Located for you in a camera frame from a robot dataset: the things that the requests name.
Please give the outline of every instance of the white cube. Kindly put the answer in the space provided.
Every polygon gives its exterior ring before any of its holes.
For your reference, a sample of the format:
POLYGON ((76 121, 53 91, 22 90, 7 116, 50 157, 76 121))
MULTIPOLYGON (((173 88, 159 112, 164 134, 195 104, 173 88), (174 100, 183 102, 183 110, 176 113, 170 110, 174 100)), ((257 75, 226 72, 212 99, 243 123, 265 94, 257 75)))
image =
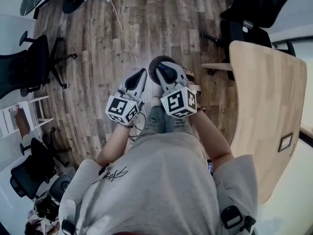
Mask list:
POLYGON ((197 113, 196 96, 196 91, 183 87, 161 98, 161 102, 167 115, 175 118, 185 118, 197 113))
POLYGON ((128 125, 139 112, 135 101, 110 95, 106 107, 106 114, 115 122, 128 125))

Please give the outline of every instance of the light wood tabletop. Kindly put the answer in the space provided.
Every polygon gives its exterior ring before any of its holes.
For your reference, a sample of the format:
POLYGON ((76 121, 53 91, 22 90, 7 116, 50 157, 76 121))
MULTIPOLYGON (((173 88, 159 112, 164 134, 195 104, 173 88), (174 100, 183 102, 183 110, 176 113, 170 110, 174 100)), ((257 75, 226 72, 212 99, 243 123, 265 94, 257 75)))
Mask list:
POLYGON ((268 47, 234 41, 230 64, 204 68, 232 70, 238 95, 238 119, 231 149, 235 157, 252 154, 259 204, 271 196, 298 141, 307 83, 306 63, 268 47), (278 152, 281 139, 291 144, 278 152))

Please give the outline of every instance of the shoe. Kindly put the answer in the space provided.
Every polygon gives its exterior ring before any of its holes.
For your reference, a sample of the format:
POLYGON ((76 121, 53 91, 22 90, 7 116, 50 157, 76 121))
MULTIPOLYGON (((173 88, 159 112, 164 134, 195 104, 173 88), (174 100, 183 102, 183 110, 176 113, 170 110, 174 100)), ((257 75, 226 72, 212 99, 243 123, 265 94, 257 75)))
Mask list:
POLYGON ((161 106, 162 103, 161 103, 161 100, 159 97, 157 96, 154 96, 151 100, 151 108, 155 107, 155 106, 161 106))

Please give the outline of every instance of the small framed picture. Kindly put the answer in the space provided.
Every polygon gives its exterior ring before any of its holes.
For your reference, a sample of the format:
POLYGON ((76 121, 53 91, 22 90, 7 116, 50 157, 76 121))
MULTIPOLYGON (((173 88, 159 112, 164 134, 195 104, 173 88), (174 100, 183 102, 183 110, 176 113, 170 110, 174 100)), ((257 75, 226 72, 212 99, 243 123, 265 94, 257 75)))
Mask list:
POLYGON ((282 137, 280 140, 278 152, 287 149, 291 145, 292 135, 293 133, 290 133, 289 135, 282 137))

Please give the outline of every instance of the person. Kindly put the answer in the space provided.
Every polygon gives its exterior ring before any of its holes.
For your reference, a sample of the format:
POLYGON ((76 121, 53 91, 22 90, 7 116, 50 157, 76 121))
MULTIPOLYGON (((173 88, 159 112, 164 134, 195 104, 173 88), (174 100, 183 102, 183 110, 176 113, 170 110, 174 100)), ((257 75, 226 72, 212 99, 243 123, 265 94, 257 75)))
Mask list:
MULTIPOLYGON (((243 217, 235 227, 239 232, 245 217, 257 214, 252 156, 234 158, 201 110, 189 119, 176 119, 164 112, 158 97, 151 107, 144 129, 125 155, 130 126, 118 125, 96 161, 83 161, 79 167, 72 181, 79 187, 73 189, 71 183, 65 192, 65 199, 81 204, 76 234, 230 234, 221 218, 229 206, 243 217)), ((65 209, 62 201, 60 212, 65 209)), ((231 217, 226 222, 237 218, 236 212, 227 214, 231 217)))

